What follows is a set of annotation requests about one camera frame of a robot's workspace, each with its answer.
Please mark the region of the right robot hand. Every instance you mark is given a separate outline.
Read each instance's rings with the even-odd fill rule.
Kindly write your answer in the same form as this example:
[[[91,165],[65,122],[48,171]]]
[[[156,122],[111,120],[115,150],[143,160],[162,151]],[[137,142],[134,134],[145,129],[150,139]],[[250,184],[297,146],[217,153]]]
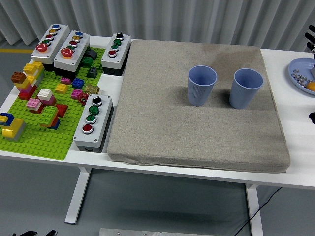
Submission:
[[[306,32],[304,34],[305,38],[308,40],[306,46],[311,51],[313,57],[315,57],[315,26],[309,25],[308,28],[312,32],[312,34],[310,34],[309,32]]]

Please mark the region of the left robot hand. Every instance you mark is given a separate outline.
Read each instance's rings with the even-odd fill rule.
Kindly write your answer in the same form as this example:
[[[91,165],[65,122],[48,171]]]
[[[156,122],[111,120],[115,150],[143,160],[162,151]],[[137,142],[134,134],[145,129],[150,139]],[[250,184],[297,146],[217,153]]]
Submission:
[[[36,236],[38,234],[37,231],[26,231],[22,234],[12,233],[9,236]],[[45,236],[57,236],[58,232],[56,230],[49,231]]]

